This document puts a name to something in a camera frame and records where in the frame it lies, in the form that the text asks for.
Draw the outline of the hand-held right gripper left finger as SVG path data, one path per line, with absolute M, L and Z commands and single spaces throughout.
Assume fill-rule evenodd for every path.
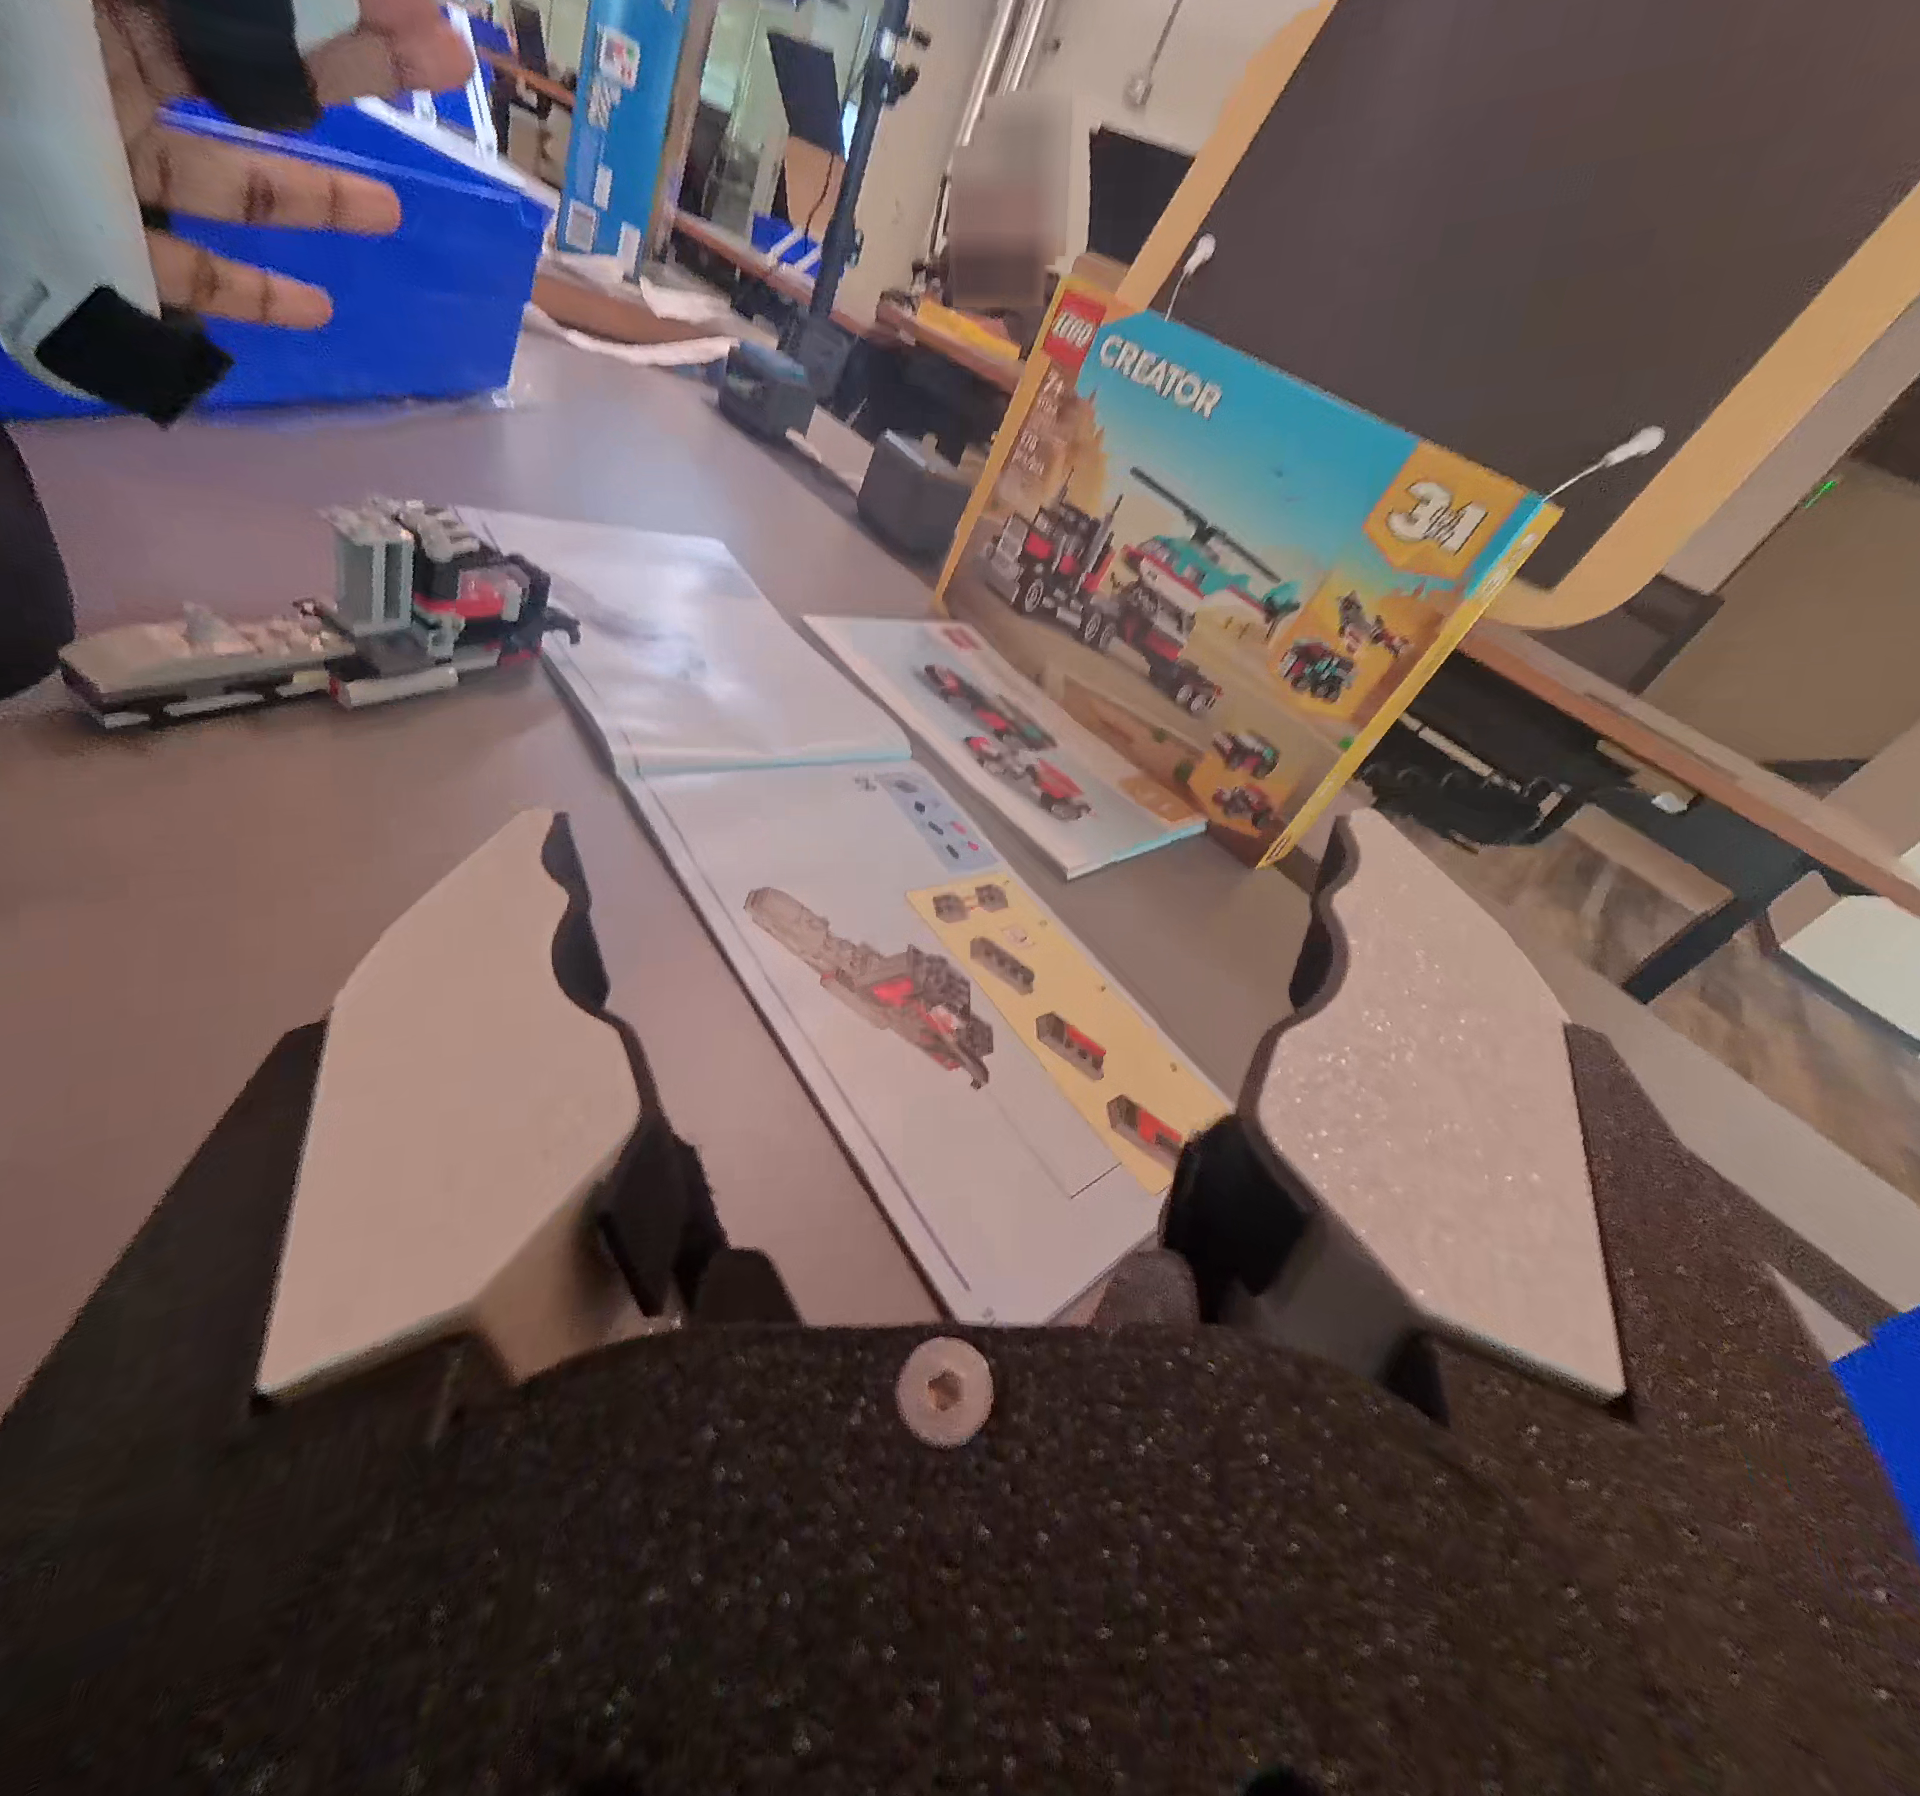
M 676 1329 L 722 1241 L 708 1212 L 611 1011 L 570 817 L 523 812 L 333 1001 L 256 1394 L 307 1400 L 445 1341 L 521 1382 Z

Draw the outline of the grey desk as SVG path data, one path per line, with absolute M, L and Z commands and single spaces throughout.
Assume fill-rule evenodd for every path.
M 317 511 L 366 493 L 722 540 L 788 615 L 923 610 L 832 486 L 704 386 L 529 338 L 502 404 L 50 422 L 16 444 L 87 631 L 330 584 Z M 801 1311 L 938 1305 L 659 850 L 539 668 L 414 706 L 307 706 L 120 740 L 50 685 L 4 709 L 4 1404 L 278 1038 L 523 808 L 560 808 L 612 1005 L 729 1232 Z

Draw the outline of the person's left hand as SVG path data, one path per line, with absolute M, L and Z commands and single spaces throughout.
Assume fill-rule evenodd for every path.
M 186 70 L 164 27 L 160 0 L 92 0 L 96 46 L 110 111 L 127 154 L 132 196 L 168 220 L 285 226 L 387 237 L 401 223 L 396 194 L 380 181 L 324 171 L 285 153 L 190 136 L 162 118 L 186 94 Z M 307 52 L 320 106 L 443 94 L 471 74 L 471 48 L 443 0 L 357 0 L 357 21 Z M 320 329 L 330 297 L 280 273 L 210 254 L 171 223 L 144 224 L 162 305 L 203 320 Z

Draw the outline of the open brick instruction booklet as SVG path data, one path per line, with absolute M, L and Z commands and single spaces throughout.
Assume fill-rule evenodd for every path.
M 1075 1311 L 1225 1096 L 722 543 L 457 515 L 549 574 L 547 668 L 938 1302 Z

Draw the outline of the wooden table with black legs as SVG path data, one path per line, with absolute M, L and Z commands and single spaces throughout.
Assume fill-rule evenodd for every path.
M 1710 804 L 1718 831 L 1706 844 L 1702 874 L 1722 897 L 1693 916 L 1622 982 L 1638 1005 L 1652 1005 L 1800 882 L 1818 876 L 1837 897 L 1882 898 L 1908 916 L 1917 913 L 1916 874 L 1904 854 L 1824 799 L 1703 738 L 1679 720 L 1592 676 L 1525 633 L 1489 620 L 1462 641 L 1461 655 L 1522 691 L 1540 706 L 1590 728 L 1638 769 L 1665 776 Z

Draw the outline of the blue plastic bin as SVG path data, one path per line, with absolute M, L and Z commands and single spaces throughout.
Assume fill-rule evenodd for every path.
M 380 237 L 178 220 L 190 243 L 333 299 L 311 332 L 213 320 L 210 338 L 230 368 L 202 414 L 471 398 L 508 380 L 553 209 L 497 158 L 377 100 L 330 108 L 298 136 L 248 131 L 198 102 L 171 106 L 164 120 L 180 137 L 384 181 L 401 206 L 396 232 Z
M 1837 1356 L 1835 1376 L 1917 1538 L 1917 1307 L 1891 1317 Z

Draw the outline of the white box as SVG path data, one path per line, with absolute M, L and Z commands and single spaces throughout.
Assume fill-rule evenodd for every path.
M 1884 898 L 1838 898 L 1784 955 L 1899 1035 L 1917 1039 L 1917 916 Z

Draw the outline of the grey black brick truck model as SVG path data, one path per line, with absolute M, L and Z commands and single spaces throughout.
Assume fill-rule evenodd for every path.
M 60 650 L 67 692 L 110 731 L 307 700 L 366 709 L 445 694 L 541 658 L 551 638 L 582 641 L 551 574 L 451 505 L 377 498 L 324 521 L 330 599 L 254 621 L 185 605 L 162 624 L 87 634 Z

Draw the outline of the tall blue cardboard box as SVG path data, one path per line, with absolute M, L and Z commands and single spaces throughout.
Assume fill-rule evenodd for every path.
M 635 273 L 693 0 L 587 0 L 555 243 Z

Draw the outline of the flat cardboard sheet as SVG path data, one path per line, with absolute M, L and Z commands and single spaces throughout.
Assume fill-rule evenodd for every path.
M 741 344 L 745 325 L 725 297 L 631 274 L 609 255 L 541 254 L 525 322 L 564 344 L 631 368 L 700 371 Z

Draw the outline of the colourful toy brick box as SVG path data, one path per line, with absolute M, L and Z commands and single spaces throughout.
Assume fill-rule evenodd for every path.
M 1299 849 L 1557 505 L 1068 277 L 940 602 L 1251 867 Z

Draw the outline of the grey equipment box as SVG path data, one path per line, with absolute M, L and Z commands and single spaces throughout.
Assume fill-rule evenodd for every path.
M 861 528 L 894 556 L 940 567 L 973 498 L 973 477 L 902 433 L 880 434 L 853 502 Z

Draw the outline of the small dark equipment box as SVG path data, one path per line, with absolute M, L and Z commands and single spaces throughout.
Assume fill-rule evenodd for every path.
M 805 367 L 778 345 L 733 344 L 718 371 L 716 410 L 745 434 L 783 445 L 805 436 L 817 398 Z

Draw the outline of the black light stand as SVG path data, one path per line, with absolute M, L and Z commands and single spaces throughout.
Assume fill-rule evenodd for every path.
M 868 61 L 861 76 L 857 120 L 845 168 L 827 223 L 822 254 L 805 315 L 781 338 L 781 349 L 801 371 L 814 406 L 840 390 L 858 332 L 840 325 L 835 305 L 851 269 L 858 237 L 858 201 L 873 165 L 876 131 L 899 91 L 899 52 L 906 46 L 912 0 L 880 0 Z

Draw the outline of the dark wood-edged partition panel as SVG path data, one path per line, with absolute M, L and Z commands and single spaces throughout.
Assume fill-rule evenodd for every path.
M 1533 491 L 1498 617 L 1595 620 L 1916 307 L 1916 0 L 1334 0 L 1120 289 Z

